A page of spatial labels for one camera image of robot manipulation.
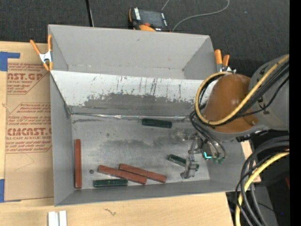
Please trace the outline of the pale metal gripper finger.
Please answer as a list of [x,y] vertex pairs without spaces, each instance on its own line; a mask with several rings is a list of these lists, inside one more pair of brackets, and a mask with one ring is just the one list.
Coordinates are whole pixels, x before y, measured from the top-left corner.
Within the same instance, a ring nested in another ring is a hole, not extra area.
[[195,160],[194,156],[188,156],[186,158],[185,170],[180,174],[182,179],[188,179],[191,177],[195,177],[195,173],[199,169],[199,164]]
[[188,150],[188,154],[202,153],[203,139],[197,132],[192,133],[192,134],[185,134],[184,141],[191,141],[191,145]]

